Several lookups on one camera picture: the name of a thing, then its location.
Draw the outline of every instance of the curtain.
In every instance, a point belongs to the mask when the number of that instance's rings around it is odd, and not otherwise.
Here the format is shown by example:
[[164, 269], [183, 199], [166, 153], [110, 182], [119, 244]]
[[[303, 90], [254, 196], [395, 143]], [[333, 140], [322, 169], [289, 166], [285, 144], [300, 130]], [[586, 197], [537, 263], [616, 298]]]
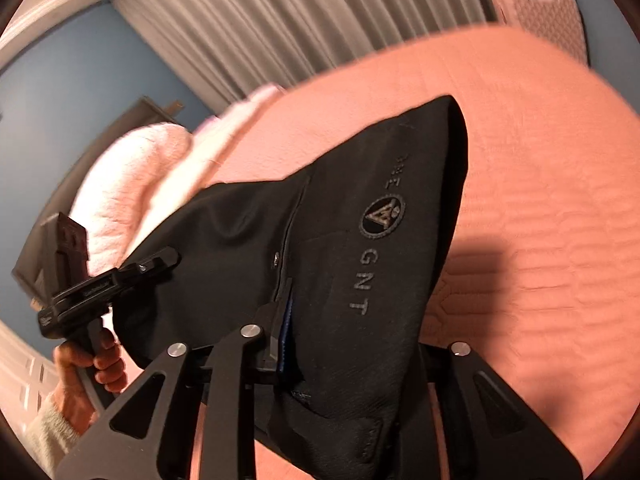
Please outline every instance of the curtain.
[[216, 113], [432, 32], [495, 19], [491, 0], [113, 0]]

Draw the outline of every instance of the sleeve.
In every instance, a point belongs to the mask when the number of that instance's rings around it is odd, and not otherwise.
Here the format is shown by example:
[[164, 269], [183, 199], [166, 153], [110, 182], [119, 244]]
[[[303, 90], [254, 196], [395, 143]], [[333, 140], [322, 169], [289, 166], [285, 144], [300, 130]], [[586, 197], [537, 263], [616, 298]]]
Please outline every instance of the sleeve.
[[33, 459], [53, 478], [56, 467], [79, 439], [80, 435], [55, 408], [49, 395], [27, 426], [23, 440]]

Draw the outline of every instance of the silver screw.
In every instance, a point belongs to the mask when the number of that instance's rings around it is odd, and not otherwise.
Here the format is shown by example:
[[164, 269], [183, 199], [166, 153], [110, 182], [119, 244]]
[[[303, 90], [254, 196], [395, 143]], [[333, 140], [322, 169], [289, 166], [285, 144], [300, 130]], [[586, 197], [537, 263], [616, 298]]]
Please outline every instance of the silver screw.
[[471, 346], [463, 341], [457, 341], [451, 345], [451, 352], [458, 357], [464, 357], [471, 354]]
[[245, 325], [240, 329], [242, 337], [256, 337], [262, 332], [262, 329], [257, 325]]
[[184, 355], [186, 351], [187, 351], [187, 345], [185, 345], [184, 343], [174, 343], [171, 346], [169, 346], [166, 352], [171, 357], [180, 357], [181, 355]]

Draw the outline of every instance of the headboard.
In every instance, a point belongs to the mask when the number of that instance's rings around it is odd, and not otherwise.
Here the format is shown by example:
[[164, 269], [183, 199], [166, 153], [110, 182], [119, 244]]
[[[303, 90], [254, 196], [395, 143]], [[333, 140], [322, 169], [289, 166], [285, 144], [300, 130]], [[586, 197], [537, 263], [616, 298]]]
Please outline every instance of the headboard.
[[42, 276], [42, 222], [58, 212], [69, 214], [86, 174], [117, 139], [140, 126], [161, 122], [174, 122], [174, 119], [151, 99], [143, 97], [111, 123], [66, 174], [38, 215], [12, 270], [12, 275], [30, 298], [35, 298], [40, 304], [47, 301]]

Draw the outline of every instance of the wall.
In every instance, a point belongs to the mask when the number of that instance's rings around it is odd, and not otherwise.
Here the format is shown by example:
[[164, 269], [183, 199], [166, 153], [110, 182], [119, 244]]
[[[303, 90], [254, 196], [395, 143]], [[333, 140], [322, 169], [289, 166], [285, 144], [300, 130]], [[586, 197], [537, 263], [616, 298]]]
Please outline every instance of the wall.
[[640, 113], [640, 43], [613, 0], [577, 0], [591, 65]]
[[86, 147], [139, 97], [194, 129], [210, 110], [170, 71], [110, 4], [72, 18], [0, 74], [0, 319], [36, 350], [29, 300], [11, 270], [36, 216]]

